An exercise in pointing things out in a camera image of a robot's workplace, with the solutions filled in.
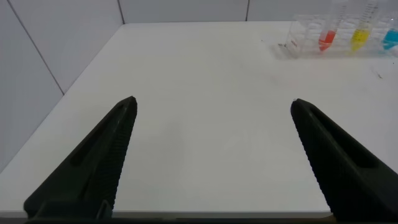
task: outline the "test tube rack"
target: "test tube rack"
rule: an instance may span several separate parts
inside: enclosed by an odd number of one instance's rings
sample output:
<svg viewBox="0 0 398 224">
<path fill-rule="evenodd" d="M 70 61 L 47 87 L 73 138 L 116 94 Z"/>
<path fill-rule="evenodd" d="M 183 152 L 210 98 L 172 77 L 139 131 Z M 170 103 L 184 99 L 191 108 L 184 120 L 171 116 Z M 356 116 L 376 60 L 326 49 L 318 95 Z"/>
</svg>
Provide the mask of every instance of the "test tube rack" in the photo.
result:
<svg viewBox="0 0 398 224">
<path fill-rule="evenodd" d="M 390 56 L 391 52 L 385 51 L 382 45 L 392 25 L 390 16 L 379 18 L 366 45 L 355 53 L 351 52 L 351 38 L 359 24 L 360 16 L 344 15 L 331 47 L 320 52 L 318 40 L 327 15 L 296 15 L 290 25 L 285 47 L 293 58 Z"/>
</svg>

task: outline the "test tube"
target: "test tube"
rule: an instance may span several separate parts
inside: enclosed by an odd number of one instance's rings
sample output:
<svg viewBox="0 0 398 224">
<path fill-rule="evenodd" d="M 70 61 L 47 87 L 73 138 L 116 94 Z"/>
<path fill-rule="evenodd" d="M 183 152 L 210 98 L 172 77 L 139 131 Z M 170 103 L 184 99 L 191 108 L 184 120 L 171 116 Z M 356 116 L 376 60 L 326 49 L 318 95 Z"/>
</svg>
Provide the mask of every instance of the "test tube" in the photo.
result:
<svg viewBox="0 0 398 224">
<path fill-rule="evenodd" d="M 384 50 L 390 50 L 398 45 L 398 13 L 394 13 L 391 18 L 391 22 L 392 27 L 382 42 Z"/>
<path fill-rule="evenodd" d="M 384 0 L 368 0 L 365 5 L 358 28 L 354 31 L 353 38 L 351 39 L 351 51 L 356 52 L 361 47 L 365 46 L 371 34 L 373 23 L 377 19 L 380 11 L 381 3 Z"/>
<path fill-rule="evenodd" d="M 346 13 L 348 0 L 332 0 L 330 12 L 326 17 L 321 35 L 319 36 L 319 49 L 321 52 L 328 49 L 335 39 L 337 28 Z"/>
</svg>

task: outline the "white wall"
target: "white wall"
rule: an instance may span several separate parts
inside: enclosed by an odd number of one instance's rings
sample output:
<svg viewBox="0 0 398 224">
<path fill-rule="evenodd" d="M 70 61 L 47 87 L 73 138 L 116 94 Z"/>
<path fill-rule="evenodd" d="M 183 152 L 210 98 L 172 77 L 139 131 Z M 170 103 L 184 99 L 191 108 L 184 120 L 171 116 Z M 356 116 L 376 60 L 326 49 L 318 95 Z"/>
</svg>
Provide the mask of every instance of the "white wall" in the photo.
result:
<svg viewBox="0 0 398 224">
<path fill-rule="evenodd" d="M 350 0 L 347 13 L 359 14 L 367 0 Z M 326 14 L 331 0 L 250 0 L 248 21 L 291 21 L 294 14 Z M 385 12 L 398 11 L 390 0 Z"/>
<path fill-rule="evenodd" d="M 61 97 L 8 2 L 0 0 L 0 172 Z"/>
<path fill-rule="evenodd" d="M 125 23 L 245 21 L 248 0 L 120 0 Z"/>
<path fill-rule="evenodd" d="M 62 90 L 122 25 L 117 0 L 10 0 Z"/>
</svg>

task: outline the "blue liquid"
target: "blue liquid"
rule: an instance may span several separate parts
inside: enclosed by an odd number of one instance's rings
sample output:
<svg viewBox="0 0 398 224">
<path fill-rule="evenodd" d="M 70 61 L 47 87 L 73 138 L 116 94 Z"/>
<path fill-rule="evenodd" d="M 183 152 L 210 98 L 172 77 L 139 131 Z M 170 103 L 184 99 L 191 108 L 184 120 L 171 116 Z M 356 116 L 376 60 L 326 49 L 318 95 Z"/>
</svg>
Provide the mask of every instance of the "blue liquid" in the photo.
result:
<svg viewBox="0 0 398 224">
<path fill-rule="evenodd" d="M 398 45 L 398 30 L 391 29 L 383 40 L 383 47 L 384 50 L 389 50 L 396 45 Z"/>
</svg>

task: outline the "white table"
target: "white table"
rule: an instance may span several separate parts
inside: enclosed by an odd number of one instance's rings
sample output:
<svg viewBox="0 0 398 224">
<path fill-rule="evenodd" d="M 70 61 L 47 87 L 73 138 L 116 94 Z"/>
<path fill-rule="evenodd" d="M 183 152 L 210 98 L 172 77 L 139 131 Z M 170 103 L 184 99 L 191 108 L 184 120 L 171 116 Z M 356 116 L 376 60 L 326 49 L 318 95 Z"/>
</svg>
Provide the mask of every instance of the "white table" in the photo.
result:
<svg viewBox="0 0 398 224">
<path fill-rule="evenodd" d="M 292 60 L 288 22 L 128 24 L 0 174 L 0 214 L 24 200 L 121 99 L 138 114 L 115 217 L 326 217 L 294 122 L 307 100 L 398 170 L 396 60 Z"/>
</svg>

